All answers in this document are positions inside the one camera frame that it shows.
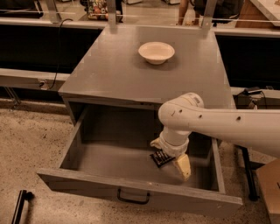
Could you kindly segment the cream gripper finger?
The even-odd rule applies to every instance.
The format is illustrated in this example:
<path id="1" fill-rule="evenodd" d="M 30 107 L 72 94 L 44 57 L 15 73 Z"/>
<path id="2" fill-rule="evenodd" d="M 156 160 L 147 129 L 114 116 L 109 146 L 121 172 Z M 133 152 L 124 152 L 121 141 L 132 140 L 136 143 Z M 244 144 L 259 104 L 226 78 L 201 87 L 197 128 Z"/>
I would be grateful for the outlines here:
<path id="1" fill-rule="evenodd" d="M 184 181 L 187 181 L 191 176 L 191 165 L 187 154 L 181 155 L 174 161 L 175 167 L 178 169 Z"/>
<path id="2" fill-rule="evenodd" d="M 159 142 L 159 138 L 156 138 L 156 139 L 152 140 L 152 141 L 150 142 L 150 146 L 151 146 L 151 147 L 154 147 L 154 148 L 157 148 L 157 149 L 159 149 L 159 150 L 162 149 L 162 147 L 161 147 L 161 145 L 160 145 L 160 142 Z"/>

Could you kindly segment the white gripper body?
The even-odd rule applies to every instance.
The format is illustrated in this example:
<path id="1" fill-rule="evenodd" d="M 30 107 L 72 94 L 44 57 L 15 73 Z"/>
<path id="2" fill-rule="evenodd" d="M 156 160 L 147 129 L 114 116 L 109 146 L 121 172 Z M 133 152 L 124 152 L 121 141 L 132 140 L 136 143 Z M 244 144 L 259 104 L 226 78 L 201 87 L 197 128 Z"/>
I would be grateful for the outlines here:
<path id="1" fill-rule="evenodd" d="M 163 130 L 159 135 L 159 145 L 168 156 L 178 158 L 187 150 L 188 137 L 188 131 Z"/>

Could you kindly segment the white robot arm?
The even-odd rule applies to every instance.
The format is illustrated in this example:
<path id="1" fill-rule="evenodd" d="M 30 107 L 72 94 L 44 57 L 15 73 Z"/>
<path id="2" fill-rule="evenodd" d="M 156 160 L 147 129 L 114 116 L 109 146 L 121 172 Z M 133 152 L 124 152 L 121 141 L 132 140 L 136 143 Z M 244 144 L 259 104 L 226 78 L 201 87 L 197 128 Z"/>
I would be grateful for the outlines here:
<path id="1" fill-rule="evenodd" d="M 193 132 L 276 158 L 280 156 L 280 111 L 277 109 L 209 109 L 204 107 L 199 95 L 187 93 L 162 104 L 158 119 L 164 128 L 150 145 L 174 158 L 184 179 L 191 176 L 186 151 Z"/>

